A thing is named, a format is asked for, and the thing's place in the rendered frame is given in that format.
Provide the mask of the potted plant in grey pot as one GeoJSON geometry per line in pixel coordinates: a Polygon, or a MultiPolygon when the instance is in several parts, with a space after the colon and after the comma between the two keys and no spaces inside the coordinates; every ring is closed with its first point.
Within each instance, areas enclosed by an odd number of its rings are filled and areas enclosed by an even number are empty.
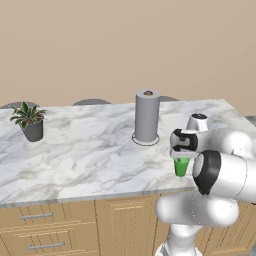
{"type": "Polygon", "coordinates": [[[29,142],[38,142],[43,138],[43,122],[46,110],[40,109],[38,105],[29,106],[22,101],[20,107],[11,105],[13,109],[10,118],[18,125],[29,142]]]}

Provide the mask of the wooden cupboard door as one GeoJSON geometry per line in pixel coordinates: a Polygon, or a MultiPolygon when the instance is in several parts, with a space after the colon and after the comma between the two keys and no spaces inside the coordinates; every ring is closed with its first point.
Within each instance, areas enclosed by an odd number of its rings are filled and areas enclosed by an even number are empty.
{"type": "Polygon", "coordinates": [[[158,195],[96,200],[101,256],[152,256],[158,195]]]}
{"type": "Polygon", "coordinates": [[[203,256],[247,254],[256,242],[256,204],[238,202],[239,217],[227,228],[204,227],[196,235],[195,245],[203,256]]]}

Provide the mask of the wooden drawer front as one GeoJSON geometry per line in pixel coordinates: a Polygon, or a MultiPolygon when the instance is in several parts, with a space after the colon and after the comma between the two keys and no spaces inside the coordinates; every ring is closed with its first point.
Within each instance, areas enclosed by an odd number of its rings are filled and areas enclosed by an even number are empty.
{"type": "Polygon", "coordinates": [[[99,256],[96,226],[20,229],[2,234],[4,244],[11,256],[99,256]],[[62,247],[28,250],[27,247],[57,244],[62,247]]]}
{"type": "Polygon", "coordinates": [[[13,226],[19,229],[39,230],[40,228],[55,228],[78,226],[96,226],[94,204],[89,202],[71,202],[27,206],[19,210],[13,226]],[[53,212],[53,217],[21,220],[20,215],[34,215],[53,212]]]}

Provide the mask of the grey paper towel roll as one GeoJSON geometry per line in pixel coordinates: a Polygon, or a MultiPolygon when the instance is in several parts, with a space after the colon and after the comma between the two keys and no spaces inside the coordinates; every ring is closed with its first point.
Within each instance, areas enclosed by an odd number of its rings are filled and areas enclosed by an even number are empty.
{"type": "Polygon", "coordinates": [[[135,139],[143,144],[153,143],[157,139],[160,93],[152,89],[136,93],[135,139]]]}

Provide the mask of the green cup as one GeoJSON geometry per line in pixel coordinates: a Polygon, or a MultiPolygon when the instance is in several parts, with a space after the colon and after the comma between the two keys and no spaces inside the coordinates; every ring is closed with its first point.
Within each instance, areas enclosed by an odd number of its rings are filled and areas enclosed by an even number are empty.
{"type": "Polygon", "coordinates": [[[184,177],[189,165],[189,158],[174,158],[175,174],[178,177],[184,177]]]}

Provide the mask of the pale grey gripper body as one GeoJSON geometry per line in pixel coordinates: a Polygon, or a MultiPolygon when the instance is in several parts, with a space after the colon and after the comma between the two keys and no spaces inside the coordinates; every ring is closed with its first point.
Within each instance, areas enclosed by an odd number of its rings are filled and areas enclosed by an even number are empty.
{"type": "Polygon", "coordinates": [[[198,152],[195,151],[189,151],[189,150],[181,150],[181,151],[175,151],[174,149],[170,150],[170,156],[172,158],[188,158],[188,159],[195,159],[198,155],[198,152]]]}

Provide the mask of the black paper towel holder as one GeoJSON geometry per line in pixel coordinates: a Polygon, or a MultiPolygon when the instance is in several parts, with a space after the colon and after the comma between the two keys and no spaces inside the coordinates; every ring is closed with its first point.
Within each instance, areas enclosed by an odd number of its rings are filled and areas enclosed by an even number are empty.
{"type": "Polygon", "coordinates": [[[142,142],[139,141],[138,139],[135,138],[135,133],[132,134],[132,140],[134,141],[134,143],[140,145],[140,146],[153,146],[155,144],[157,144],[160,141],[160,137],[157,134],[156,139],[153,140],[152,142],[142,142]]]}

